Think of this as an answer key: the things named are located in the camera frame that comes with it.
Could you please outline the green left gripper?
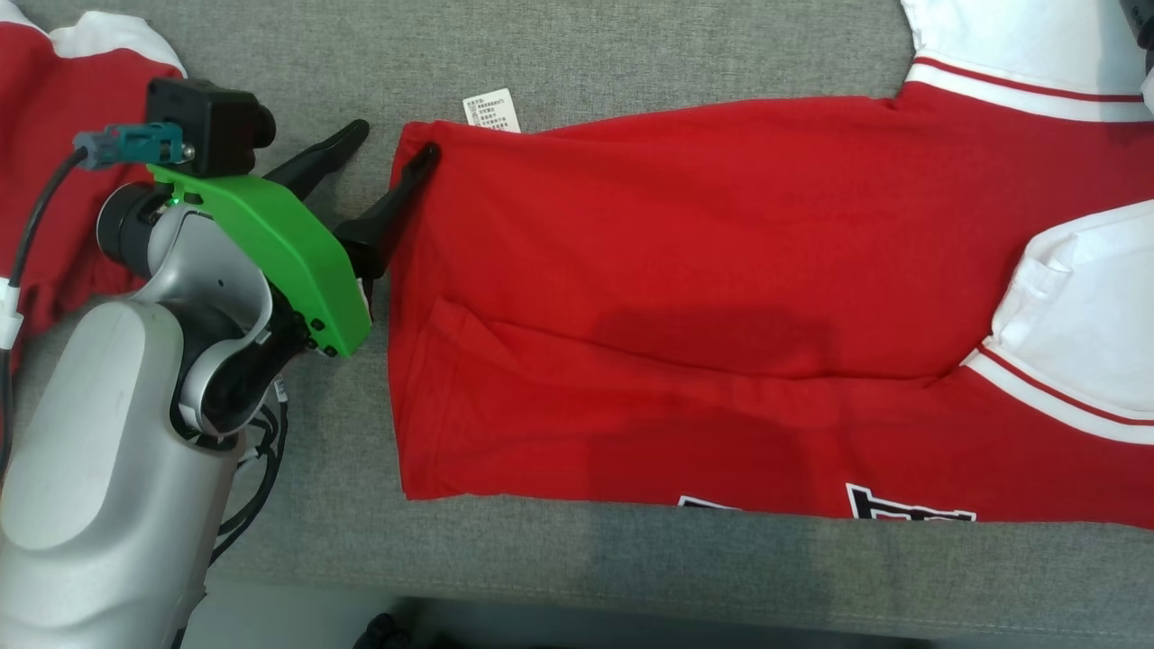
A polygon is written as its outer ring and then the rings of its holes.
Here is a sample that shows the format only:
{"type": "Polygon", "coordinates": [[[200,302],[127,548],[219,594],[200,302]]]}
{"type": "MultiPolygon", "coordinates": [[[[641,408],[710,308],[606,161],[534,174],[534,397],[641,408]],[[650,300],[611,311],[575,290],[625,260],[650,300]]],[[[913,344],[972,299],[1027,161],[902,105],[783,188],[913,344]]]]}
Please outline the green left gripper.
{"type": "Polygon", "coordinates": [[[177,239],[153,271],[150,290],[178,285],[215,300],[255,338],[270,321],[267,290],[276,288],[302,315],[322,352],[354,355],[370,335],[370,309],[358,279],[384,276],[441,159],[439,144],[426,144],[400,166],[391,191],[330,234],[304,201],[352,159],[368,135],[370,124],[355,119],[263,178],[198,179],[150,165],[155,180],[168,184],[181,200],[168,211],[181,218],[177,239]]]}

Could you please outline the red shorts with white stripes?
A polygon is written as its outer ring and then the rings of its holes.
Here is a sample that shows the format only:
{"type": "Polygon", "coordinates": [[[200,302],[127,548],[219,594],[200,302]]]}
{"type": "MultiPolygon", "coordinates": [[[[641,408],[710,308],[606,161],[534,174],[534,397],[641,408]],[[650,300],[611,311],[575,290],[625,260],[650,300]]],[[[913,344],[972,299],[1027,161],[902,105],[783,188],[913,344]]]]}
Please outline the red shorts with white stripes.
{"type": "MultiPolygon", "coordinates": [[[[185,76],[177,52],[142,18],[85,12],[73,25],[45,32],[12,0],[0,0],[0,277],[12,273],[33,202],[73,151],[76,134],[143,124],[149,83],[185,76]]],[[[148,179],[142,166],[66,177],[21,282],[21,343],[95,296],[141,286],[102,253],[95,227],[114,191],[148,179]]]]}

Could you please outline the red jersey with white sleeves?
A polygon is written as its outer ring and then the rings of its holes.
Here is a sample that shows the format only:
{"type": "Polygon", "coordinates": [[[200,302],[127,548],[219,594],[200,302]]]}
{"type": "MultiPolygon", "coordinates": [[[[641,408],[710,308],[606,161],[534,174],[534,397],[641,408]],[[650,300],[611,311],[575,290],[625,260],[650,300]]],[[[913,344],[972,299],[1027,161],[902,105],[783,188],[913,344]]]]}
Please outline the red jersey with white sleeves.
{"type": "Polygon", "coordinates": [[[405,497],[1154,530],[1154,0],[900,1],[891,98],[407,124],[405,497]]]}

